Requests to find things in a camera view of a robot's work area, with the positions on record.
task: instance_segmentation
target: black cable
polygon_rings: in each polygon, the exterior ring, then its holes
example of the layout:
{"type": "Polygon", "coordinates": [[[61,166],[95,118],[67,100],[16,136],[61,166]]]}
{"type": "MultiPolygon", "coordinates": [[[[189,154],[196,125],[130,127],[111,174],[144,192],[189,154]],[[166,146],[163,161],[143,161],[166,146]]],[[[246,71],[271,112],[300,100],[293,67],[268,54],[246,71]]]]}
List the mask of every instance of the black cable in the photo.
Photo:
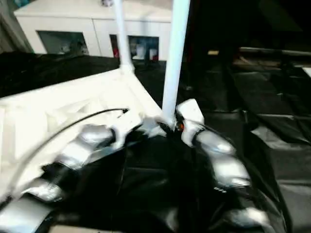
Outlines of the black cable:
{"type": "Polygon", "coordinates": [[[107,113],[107,112],[112,112],[112,111],[123,111],[123,113],[126,113],[128,111],[127,108],[112,108],[112,109],[105,109],[93,114],[90,114],[88,116],[85,116],[71,124],[69,124],[68,126],[60,129],[59,131],[57,131],[56,133],[54,133],[51,137],[49,137],[46,141],[44,141],[38,148],[36,148],[31,154],[29,154],[24,161],[21,163],[20,167],[18,168],[18,170],[15,172],[15,174],[13,175],[13,178],[11,179],[9,185],[8,185],[8,193],[7,195],[11,195],[13,190],[15,189],[15,186],[17,184],[17,181],[19,180],[21,174],[24,172],[26,165],[37,155],[37,153],[44,148],[50,141],[52,141],[55,137],[57,137],[59,134],[61,134],[63,131],[67,130],[68,128],[70,128],[71,126],[85,120],[88,118],[91,118],[95,115],[99,115],[102,113],[107,113]]]}

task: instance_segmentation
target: white pole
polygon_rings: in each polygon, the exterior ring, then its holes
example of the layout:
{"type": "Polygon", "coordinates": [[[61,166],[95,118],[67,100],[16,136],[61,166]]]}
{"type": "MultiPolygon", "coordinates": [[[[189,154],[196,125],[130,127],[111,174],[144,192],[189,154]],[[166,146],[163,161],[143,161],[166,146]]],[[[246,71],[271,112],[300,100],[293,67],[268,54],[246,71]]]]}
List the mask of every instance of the white pole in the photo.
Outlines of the white pole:
{"type": "Polygon", "coordinates": [[[190,0],[174,0],[169,59],[166,64],[162,110],[168,121],[173,120],[181,61],[183,56],[190,0]]]}
{"type": "Polygon", "coordinates": [[[120,56],[120,68],[122,71],[133,71],[134,66],[130,56],[130,48],[128,38],[125,30],[125,23],[123,19],[122,0],[114,0],[114,10],[116,16],[116,22],[118,27],[118,48],[120,56]]]}

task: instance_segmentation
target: black plastic sheet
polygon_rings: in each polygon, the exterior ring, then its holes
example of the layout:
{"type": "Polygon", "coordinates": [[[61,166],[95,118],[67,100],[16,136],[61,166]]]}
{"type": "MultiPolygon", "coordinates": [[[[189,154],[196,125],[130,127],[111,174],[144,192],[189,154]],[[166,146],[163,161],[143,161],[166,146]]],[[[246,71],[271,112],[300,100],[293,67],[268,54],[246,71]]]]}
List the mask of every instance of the black plastic sheet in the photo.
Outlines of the black plastic sheet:
{"type": "MultiPolygon", "coordinates": [[[[12,53],[0,61],[1,97],[118,67],[98,57],[12,53]]],[[[165,63],[134,65],[161,106],[165,63]]],[[[232,140],[276,233],[311,232],[310,77],[287,67],[202,70],[183,67],[178,102],[196,98],[205,123],[232,140]]],[[[226,197],[210,190],[203,163],[178,137],[147,140],[93,164],[62,221],[136,233],[235,232],[209,228],[226,197]]]]}

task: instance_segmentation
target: white cabinet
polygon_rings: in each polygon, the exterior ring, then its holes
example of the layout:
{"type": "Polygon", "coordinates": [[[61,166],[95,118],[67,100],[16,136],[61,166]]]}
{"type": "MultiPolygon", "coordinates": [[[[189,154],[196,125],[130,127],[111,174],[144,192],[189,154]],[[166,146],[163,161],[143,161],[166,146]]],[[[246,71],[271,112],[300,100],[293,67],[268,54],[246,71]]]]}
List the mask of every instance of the white cabinet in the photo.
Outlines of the white cabinet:
{"type": "MultiPolygon", "coordinates": [[[[166,22],[126,21],[126,31],[129,35],[129,43],[132,56],[139,47],[143,53],[158,56],[158,60],[167,60],[169,50],[169,35],[171,24],[166,22]]],[[[113,57],[114,36],[117,34],[117,25],[114,20],[94,20],[94,27],[98,37],[101,54],[104,57],[113,57]]]]}
{"type": "MultiPolygon", "coordinates": [[[[172,0],[123,0],[123,12],[132,57],[167,60],[172,0]]],[[[35,53],[117,56],[114,11],[100,0],[36,0],[15,15],[35,53]]]]}
{"type": "Polygon", "coordinates": [[[100,56],[93,21],[86,18],[17,17],[35,53],[76,50],[100,56]]]}

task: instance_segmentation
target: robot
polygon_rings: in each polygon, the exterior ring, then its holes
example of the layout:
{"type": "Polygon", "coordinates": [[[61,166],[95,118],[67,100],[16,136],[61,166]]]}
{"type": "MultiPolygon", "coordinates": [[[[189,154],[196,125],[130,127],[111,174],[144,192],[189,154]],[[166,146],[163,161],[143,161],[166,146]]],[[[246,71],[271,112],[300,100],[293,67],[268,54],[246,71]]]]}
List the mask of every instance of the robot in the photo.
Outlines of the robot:
{"type": "Polygon", "coordinates": [[[248,198],[253,192],[251,178],[236,156],[235,148],[229,140],[203,123],[204,118],[196,101],[188,100],[177,106],[173,127],[154,120],[152,126],[149,126],[152,130],[146,130],[146,119],[131,110],[110,127],[85,125],[55,160],[44,166],[40,177],[3,203],[0,232],[49,232],[61,203],[71,198],[81,182],[81,169],[91,163],[94,150],[98,146],[110,147],[112,152],[107,156],[113,156],[123,149],[127,135],[136,130],[145,131],[148,137],[165,132],[180,135],[183,143],[204,157],[208,163],[213,190],[235,195],[235,204],[224,213],[224,224],[235,229],[261,228],[262,232],[273,232],[267,214],[248,198]]]}

